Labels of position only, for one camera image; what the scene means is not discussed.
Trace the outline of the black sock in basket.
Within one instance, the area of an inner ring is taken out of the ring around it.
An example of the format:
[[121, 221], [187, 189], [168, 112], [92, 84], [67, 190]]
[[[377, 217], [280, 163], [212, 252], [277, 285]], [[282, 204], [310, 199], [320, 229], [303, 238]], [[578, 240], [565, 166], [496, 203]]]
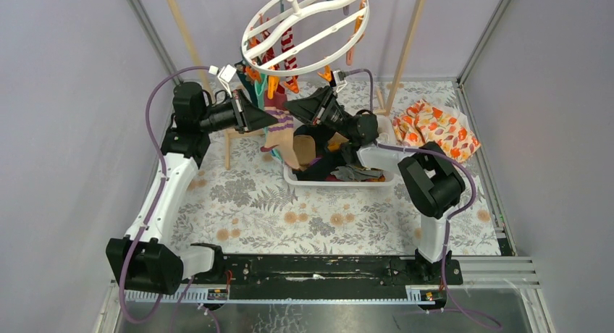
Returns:
[[301, 125], [294, 130], [295, 135], [309, 135], [316, 143], [316, 159], [310, 166], [293, 169], [293, 174], [304, 181], [325, 181], [334, 177], [333, 172], [338, 167], [346, 165], [340, 150], [342, 144], [349, 140], [338, 132], [324, 126]]

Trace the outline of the white round clip hanger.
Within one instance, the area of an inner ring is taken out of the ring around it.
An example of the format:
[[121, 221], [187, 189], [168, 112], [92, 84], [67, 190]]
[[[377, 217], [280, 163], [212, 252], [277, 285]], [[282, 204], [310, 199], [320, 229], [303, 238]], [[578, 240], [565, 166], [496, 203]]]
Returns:
[[[331, 25], [339, 22], [340, 20], [345, 19], [348, 16], [348, 14], [352, 14], [356, 12], [360, 7], [363, 6], [363, 4], [360, 4], [360, 2], [361, 1], [358, 0], [357, 2], [354, 2], [347, 7], [343, 7], [342, 9], [333, 10], [333, 11], [325, 11], [323, 13], [319, 13], [319, 14], [310, 16], [306, 20], [301, 20], [299, 23], [297, 23], [294, 27], [290, 28], [284, 34], [284, 36], [282, 37], [281, 43], [277, 41], [273, 45], [273, 47], [271, 47], [264, 54], [264, 57], [262, 56], [257, 57], [256, 58], [257, 64], [263, 64], [269, 61], [270, 59], [276, 58], [276, 56], [279, 56], [285, 51], [294, 48], [295, 45], [303, 42], [305, 39], [308, 39], [312, 37], [313, 35], [321, 32], [322, 30], [329, 28]], [[291, 5], [289, 5], [288, 3], [284, 3], [283, 5], [278, 3], [274, 5], [269, 11], [264, 13], [264, 18], [263, 18], [263, 15], [261, 15], [261, 21], [263, 19], [265, 21], [270, 20], [271, 18], [280, 14], [281, 11], [288, 10], [288, 9], [292, 9]], [[370, 16], [371, 16], [371, 9], [370, 9], [368, 23], [370, 20]], [[354, 33], [354, 30], [358, 26], [359, 22], [358, 23], [352, 22], [349, 25], [346, 25], [345, 27], [339, 29], [337, 32], [331, 35], [328, 35], [322, 40], [302, 50], [296, 56], [292, 56], [291, 58], [280, 62], [275, 67], [273, 67], [273, 69], [274, 70], [286, 70], [286, 69], [293, 69], [293, 68], [302, 68], [302, 67], [311, 65], [313, 63], [316, 63], [322, 60], [324, 57], [333, 54], [334, 52], [336, 52], [338, 49], [340, 49], [342, 46], [344, 46], [349, 41], [350, 36]], [[362, 35], [360, 41], [365, 36], [365, 32], [366, 30], [364, 31], [364, 34]], [[260, 43], [260, 41], [262, 41], [263, 39], [266, 39], [267, 36], [269, 36], [269, 32], [265, 31], [262, 34], [257, 35], [255, 39], [257, 40], [257, 43]], [[343, 54], [338, 59], [344, 59], [346, 56], [347, 56], [346, 54]]]

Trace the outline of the floral table mat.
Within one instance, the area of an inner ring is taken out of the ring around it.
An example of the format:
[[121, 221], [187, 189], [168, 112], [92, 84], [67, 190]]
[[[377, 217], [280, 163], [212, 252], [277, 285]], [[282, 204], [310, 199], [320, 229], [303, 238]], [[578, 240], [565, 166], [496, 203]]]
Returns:
[[[425, 98], [458, 109], [450, 81], [404, 82], [393, 114]], [[413, 254], [423, 233], [399, 177], [386, 187], [298, 187], [284, 168], [260, 152], [262, 136], [232, 140], [231, 168], [224, 167], [223, 135], [212, 144], [201, 171], [188, 185], [170, 245], [220, 245], [226, 253]], [[500, 246], [475, 158], [464, 164], [478, 197], [452, 219], [453, 255], [498, 256]]]

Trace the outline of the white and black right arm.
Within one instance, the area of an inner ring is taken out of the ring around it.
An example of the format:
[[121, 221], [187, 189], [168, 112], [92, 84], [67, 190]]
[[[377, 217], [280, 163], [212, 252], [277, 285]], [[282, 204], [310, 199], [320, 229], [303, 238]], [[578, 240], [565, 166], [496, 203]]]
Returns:
[[417, 247], [420, 260], [415, 273], [432, 284], [444, 274], [442, 259], [448, 254], [450, 219], [462, 212], [459, 207], [469, 178], [466, 170], [445, 155], [435, 143], [422, 147], [400, 147], [379, 140], [378, 121], [370, 110], [350, 114], [339, 104], [333, 88], [318, 88], [306, 98], [284, 103], [285, 108], [305, 126], [323, 131], [325, 139], [335, 133], [346, 138], [338, 150], [325, 150], [307, 169], [298, 170], [299, 180], [323, 181], [341, 169], [387, 171], [400, 176], [411, 203], [421, 214], [422, 240]]

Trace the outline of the maroon purple striped tan sock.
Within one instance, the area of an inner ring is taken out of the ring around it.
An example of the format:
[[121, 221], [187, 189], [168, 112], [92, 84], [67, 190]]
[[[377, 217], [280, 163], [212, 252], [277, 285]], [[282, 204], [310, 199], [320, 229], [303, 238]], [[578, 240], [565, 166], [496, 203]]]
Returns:
[[299, 169], [300, 164], [295, 154], [294, 144], [294, 118], [284, 107], [287, 96], [284, 93], [274, 92], [270, 98], [268, 93], [264, 98], [264, 111], [276, 118], [277, 123], [266, 128], [265, 143], [262, 152], [276, 150], [282, 160], [293, 169]]

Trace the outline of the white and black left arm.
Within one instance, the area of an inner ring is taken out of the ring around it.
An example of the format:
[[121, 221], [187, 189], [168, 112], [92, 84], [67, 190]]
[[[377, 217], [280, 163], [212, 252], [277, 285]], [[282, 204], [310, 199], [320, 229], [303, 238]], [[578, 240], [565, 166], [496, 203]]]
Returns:
[[157, 144], [156, 180], [125, 236], [109, 240], [106, 257], [124, 290], [173, 295], [182, 281], [201, 277], [208, 283], [225, 275], [218, 245], [195, 243], [184, 251], [168, 243], [188, 186], [197, 175], [213, 132], [253, 132], [276, 124], [275, 117], [253, 105], [241, 89], [223, 91], [213, 103], [201, 84], [185, 82], [173, 90], [174, 121]]

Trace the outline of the white plastic laundry basket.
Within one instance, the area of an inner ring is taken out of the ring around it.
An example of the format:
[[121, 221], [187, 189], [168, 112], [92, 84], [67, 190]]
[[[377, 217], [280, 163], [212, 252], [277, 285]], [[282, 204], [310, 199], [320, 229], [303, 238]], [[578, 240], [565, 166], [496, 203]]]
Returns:
[[[382, 115], [377, 115], [377, 121], [378, 132], [380, 134], [386, 134], [387, 140], [390, 141], [391, 144], [394, 144], [396, 142], [396, 137], [390, 119]], [[293, 174], [292, 169], [286, 165], [284, 165], [283, 177], [290, 185], [304, 187], [381, 188], [393, 186], [395, 181], [395, 174], [389, 171], [383, 171], [382, 177], [384, 181], [339, 181], [336, 177], [332, 177], [330, 180], [326, 178], [325, 181], [304, 181], [299, 180]]]

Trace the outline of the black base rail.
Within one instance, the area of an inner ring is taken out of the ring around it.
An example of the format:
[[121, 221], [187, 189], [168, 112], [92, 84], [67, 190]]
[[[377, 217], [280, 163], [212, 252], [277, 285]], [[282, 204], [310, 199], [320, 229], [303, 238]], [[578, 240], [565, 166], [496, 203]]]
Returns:
[[428, 265], [413, 256], [249, 255], [223, 257], [196, 285], [230, 291], [232, 300], [408, 300], [409, 290], [463, 284], [455, 259]]

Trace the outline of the orange floral cloth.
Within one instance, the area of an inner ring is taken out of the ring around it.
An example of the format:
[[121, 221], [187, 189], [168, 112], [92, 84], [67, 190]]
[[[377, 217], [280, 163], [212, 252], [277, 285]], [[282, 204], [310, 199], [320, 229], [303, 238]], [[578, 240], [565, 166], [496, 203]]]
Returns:
[[449, 106], [435, 106], [425, 99], [393, 117], [392, 126], [402, 146], [421, 147], [435, 142], [459, 163], [466, 162], [481, 148], [465, 114]]

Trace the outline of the wooden drying rack frame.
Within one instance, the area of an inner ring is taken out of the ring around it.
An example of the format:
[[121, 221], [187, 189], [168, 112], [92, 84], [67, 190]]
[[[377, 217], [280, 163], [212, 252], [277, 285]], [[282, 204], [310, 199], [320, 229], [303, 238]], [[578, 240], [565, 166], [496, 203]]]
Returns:
[[[249, 67], [255, 69], [255, 71], [262, 73], [266, 76], [272, 77], [294, 77], [299, 75], [304, 75], [309, 72], [314, 72], [317, 69], [322, 67], [328, 67], [331, 62], [340, 58], [343, 54], [348, 55], [353, 52], [354, 46], [360, 41], [364, 31], [366, 30], [366, 26], [368, 23], [370, 9], [369, 9], [369, 0], [360, 0], [360, 4], [363, 4], [356, 12], [352, 14], [348, 14], [348, 16], [340, 20], [339, 22], [331, 25], [329, 28], [322, 30], [321, 32], [313, 35], [312, 37], [305, 39], [303, 42], [294, 46], [294, 48], [285, 51], [284, 53], [276, 56], [274, 59], [270, 59], [269, 61], [263, 64], [257, 64], [257, 57], [264, 57], [264, 54], [271, 48], [273, 45], [279, 41], [282, 42], [282, 37], [284, 34], [292, 27], [294, 27], [301, 20], [306, 20], [308, 17], [313, 16], [315, 14], [323, 13], [325, 11], [333, 11], [342, 9], [343, 7], [347, 7], [358, 0], [271, 0], [268, 4], [262, 7], [256, 14], [256, 16], [248, 23], [248, 27], [245, 29], [245, 32], [242, 36], [241, 41], [241, 53], [245, 59], [247, 59], [247, 63]], [[392, 105], [395, 100], [395, 94], [400, 85], [400, 77], [403, 73], [405, 63], [408, 58], [409, 50], [411, 44], [413, 43], [414, 33], [416, 31], [417, 25], [421, 18], [421, 13], [424, 9], [424, 4], [426, 0], [416, 0], [413, 6], [413, 13], [411, 15], [411, 20], [409, 23], [409, 28], [405, 36], [405, 43], [403, 47], [403, 51], [398, 61], [398, 67], [395, 72], [395, 76], [392, 82], [392, 87], [390, 89], [390, 93], [388, 95], [386, 104], [384, 104], [383, 99], [380, 94], [377, 95], [377, 100], [380, 109], [376, 110], [376, 114], [389, 116], [392, 110]], [[201, 60], [198, 55], [198, 52], [195, 48], [192, 36], [189, 33], [187, 24], [183, 15], [179, 10], [179, 6], [176, 0], [167, 0], [169, 5], [169, 9], [171, 10], [172, 16], [177, 24], [177, 27], [180, 31], [180, 34], [185, 42], [185, 45], [188, 49], [190, 57], [193, 60], [194, 64], [200, 64]], [[284, 3], [288, 3], [291, 5], [292, 9], [283, 10], [277, 16], [271, 18], [270, 20], [265, 21], [264, 19], [261, 21], [261, 15], [269, 11], [276, 4], [283, 5]], [[313, 63], [311, 65], [302, 67], [302, 68], [293, 68], [286, 70], [274, 70], [275, 67], [280, 62], [291, 58], [292, 56], [296, 56], [302, 50], [308, 48], [309, 46], [315, 44], [316, 42], [322, 40], [323, 38], [337, 32], [339, 29], [349, 25], [352, 22], [359, 22], [358, 26], [354, 30], [354, 33], [350, 36], [349, 41], [338, 49], [333, 54], [324, 57], [322, 60]], [[255, 37], [263, 32], [269, 32], [269, 36], [266, 39], [257, 43]], [[258, 136], [263, 135], [263, 130], [257, 130], [255, 132], [250, 133], [239, 133], [237, 130], [225, 130], [224, 131], [224, 149], [225, 149], [225, 168], [230, 169], [230, 148], [233, 139], [250, 137], [250, 136]]]

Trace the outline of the green and blue sock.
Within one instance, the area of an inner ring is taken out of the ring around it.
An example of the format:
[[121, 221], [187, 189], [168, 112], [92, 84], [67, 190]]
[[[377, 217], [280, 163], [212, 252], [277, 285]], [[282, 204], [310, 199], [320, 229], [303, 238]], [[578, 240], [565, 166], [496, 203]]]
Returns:
[[[269, 77], [255, 71], [254, 68], [249, 67], [245, 62], [239, 62], [235, 67], [237, 68], [237, 75], [243, 87], [247, 90], [251, 102], [258, 108], [264, 110], [264, 98], [266, 93], [268, 93], [270, 98], [273, 97], [274, 92], [285, 94], [284, 90], [279, 92], [280, 82], [278, 77], [273, 77], [270, 82]], [[273, 158], [282, 161], [281, 156], [276, 150], [264, 153], [269, 153]]]

